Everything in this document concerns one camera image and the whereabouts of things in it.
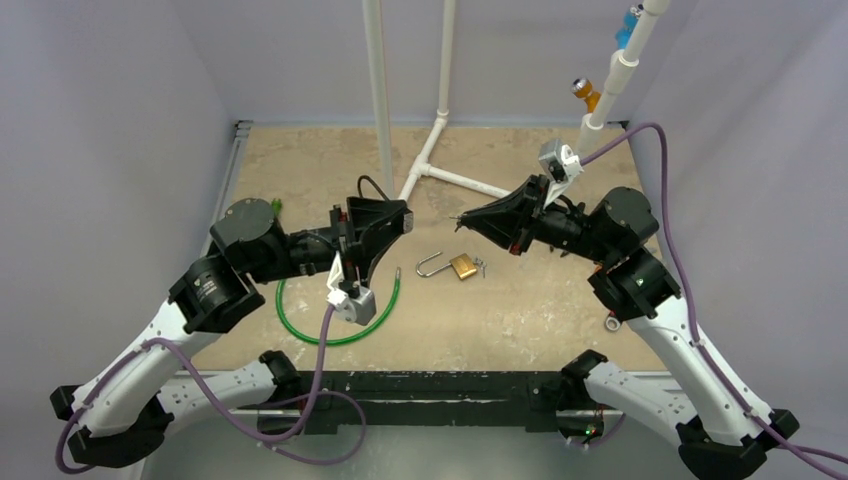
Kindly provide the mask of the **black cable loop lock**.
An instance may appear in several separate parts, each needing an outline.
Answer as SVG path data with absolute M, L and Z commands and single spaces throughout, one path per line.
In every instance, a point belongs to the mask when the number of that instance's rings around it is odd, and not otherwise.
M 362 174 L 357 178 L 356 193 L 372 224 L 400 226 L 404 234 L 412 232 L 414 213 L 407 202 L 392 198 L 370 175 Z

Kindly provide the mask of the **padlock key set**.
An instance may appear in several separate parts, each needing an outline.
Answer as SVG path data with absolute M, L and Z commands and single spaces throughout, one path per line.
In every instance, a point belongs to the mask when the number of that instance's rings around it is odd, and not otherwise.
M 483 278 L 485 278 L 485 277 L 486 277 L 486 267 L 487 267 L 486 262 L 485 262 L 483 259 L 479 258 L 479 257 L 474 257 L 474 258 L 473 258 L 473 260 L 472 260 L 472 263 L 473 263 L 473 265 L 474 265 L 474 267 L 475 267 L 476 271 L 477 271 L 477 272 L 478 272 L 478 273 L 479 273 L 479 274 L 480 274 Z

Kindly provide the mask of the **brass padlock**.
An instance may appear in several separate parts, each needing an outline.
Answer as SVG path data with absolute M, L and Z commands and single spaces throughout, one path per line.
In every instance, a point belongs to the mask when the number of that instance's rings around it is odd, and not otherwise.
M 430 261 L 440 257 L 442 252 L 433 253 L 416 263 L 415 273 L 421 278 L 430 278 L 446 270 L 451 270 L 459 280 L 464 281 L 479 272 L 478 264 L 467 253 L 451 258 L 447 263 L 433 270 L 424 271 L 423 267 Z

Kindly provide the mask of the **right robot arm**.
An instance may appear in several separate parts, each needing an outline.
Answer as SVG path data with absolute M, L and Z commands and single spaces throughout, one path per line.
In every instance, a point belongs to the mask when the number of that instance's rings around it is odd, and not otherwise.
M 508 196 L 459 215 L 457 224 L 513 255 L 533 242 L 592 261 L 594 295 L 657 355 L 680 386 L 673 395 L 588 350 L 561 372 L 564 399 L 614 407 L 662 436 L 699 479 L 745 479 L 766 461 L 780 438 L 799 427 L 733 372 L 717 373 L 722 357 L 689 319 L 681 287 L 647 248 L 658 231 L 649 201 L 638 190 L 610 190 L 592 210 L 565 198 L 549 201 L 553 187 L 530 176 Z

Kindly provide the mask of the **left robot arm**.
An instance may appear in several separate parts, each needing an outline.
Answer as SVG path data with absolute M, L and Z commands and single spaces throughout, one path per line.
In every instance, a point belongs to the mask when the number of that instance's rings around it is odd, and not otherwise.
M 214 414 L 230 417 L 240 407 L 298 408 L 298 419 L 283 433 L 243 427 L 266 449 L 302 433 L 324 395 L 321 366 L 304 386 L 280 351 L 210 378 L 199 373 L 193 356 L 264 304 L 260 285 L 279 280 L 326 273 L 324 320 L 368 324 L 376 313 L 373 271 L 412 227 L 407 203 L 388 197 L 350 197 L 331 209 L 328 226 L 293 233 L 267 200 L 231 205 L 211 226 L 208 252 L 174 283 L 122 354 L 87 383 L 51 393 L 64 423 L 54 454 L 58 469 L 75 475 L 132 465 L 181 428 Z

